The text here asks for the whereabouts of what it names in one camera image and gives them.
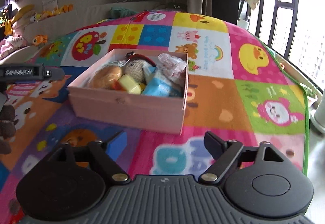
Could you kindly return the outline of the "pink white checked cloth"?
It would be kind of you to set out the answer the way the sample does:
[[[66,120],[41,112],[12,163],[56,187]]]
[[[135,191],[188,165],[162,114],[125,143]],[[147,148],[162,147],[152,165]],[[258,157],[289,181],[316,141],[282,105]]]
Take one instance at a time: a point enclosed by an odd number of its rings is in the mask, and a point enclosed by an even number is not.
[[[183,59],[162,53],[158,55],[158,68],[166,78],[180,87],[184,88],[187,63]]]

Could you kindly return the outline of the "yellow block toy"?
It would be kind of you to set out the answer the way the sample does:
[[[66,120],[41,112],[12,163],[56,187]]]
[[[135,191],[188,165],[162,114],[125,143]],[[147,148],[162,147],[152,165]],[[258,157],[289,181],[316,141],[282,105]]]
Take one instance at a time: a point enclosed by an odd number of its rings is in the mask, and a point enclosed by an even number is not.
[[[118,91],[125,91],[129,94],[140,95],[142,93],[140,85],[128,74],[121,76],[116,86]]]

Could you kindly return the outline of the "blue white pouch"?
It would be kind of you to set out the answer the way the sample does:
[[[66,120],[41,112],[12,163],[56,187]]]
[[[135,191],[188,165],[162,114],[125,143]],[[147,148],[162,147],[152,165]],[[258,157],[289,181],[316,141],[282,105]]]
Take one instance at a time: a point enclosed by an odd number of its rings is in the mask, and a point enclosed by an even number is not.
[[[182,88],[169,80],[158,67],[144,66],[146,87],[142,95],[157,97],[182,97]]]

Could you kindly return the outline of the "colourful patchwork play mat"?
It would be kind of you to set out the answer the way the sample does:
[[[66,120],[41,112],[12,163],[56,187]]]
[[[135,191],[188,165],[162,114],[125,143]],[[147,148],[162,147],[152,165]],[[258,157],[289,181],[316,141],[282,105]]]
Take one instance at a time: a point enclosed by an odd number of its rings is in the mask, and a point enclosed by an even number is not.
[[[67,86],[113,49],[187,55],[188,92],[179,135],[121,128],[77,117]],[[11,153],[1,155],[1,223],[24,216],[17,203],[18,182],[57,144],[83,146],[127,133],[116,162],[136,174],[199,176],[213,162],[203,135],[256,146],[268,141],[299,170],[308,160],[308,104],[303,89],[280,69],[248,31],[219,19],[181,12],[142,12],[97,24],[48,42],[33,63],[61,66],[61,81],[19,84],[8,90],[16,110]]]

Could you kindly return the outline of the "brown bread plush toy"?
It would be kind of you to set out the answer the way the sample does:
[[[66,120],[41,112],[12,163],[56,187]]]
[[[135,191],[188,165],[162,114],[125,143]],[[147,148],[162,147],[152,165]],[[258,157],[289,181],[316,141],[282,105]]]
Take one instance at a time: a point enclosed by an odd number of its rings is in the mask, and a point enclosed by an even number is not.
[[[122,76],[122,68],[115,65],[105,66],[92,75],[87,87],[92,89],[111,89],[112,85]]]

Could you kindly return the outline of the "orange fish plush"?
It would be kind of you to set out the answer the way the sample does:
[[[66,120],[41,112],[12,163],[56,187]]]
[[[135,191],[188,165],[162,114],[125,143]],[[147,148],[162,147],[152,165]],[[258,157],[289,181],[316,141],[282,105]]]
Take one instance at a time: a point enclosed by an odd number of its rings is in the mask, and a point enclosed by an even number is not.
[[[48,41],[47,35],[36,35],[32,40],[32,44],[34,46],[39,46],[41,44],[46,44],[47,41]]]

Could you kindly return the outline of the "crocheted grey doll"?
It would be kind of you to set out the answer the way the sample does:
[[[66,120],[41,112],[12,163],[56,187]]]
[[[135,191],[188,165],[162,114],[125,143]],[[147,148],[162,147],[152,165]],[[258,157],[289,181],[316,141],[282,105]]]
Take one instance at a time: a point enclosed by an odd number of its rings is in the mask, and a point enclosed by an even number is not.
[[[138,83],[146,83],[144,67],[156,67],[156,64],[148,57],[141,54],[133,54],[127,58],[124,73],[131,76]]]

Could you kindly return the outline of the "pink cardboard box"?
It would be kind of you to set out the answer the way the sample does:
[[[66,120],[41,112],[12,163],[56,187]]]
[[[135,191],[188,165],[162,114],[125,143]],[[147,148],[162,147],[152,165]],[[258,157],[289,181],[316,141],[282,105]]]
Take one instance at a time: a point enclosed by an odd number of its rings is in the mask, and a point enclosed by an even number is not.
[[[109,62],[125,59],[129,52],[130,49],[113,49],[68,85],[69,100],[76,116],[124,127],[181,134],[188,90],[187,69],[181,97],[135,95],[86,86],[94,72]]]

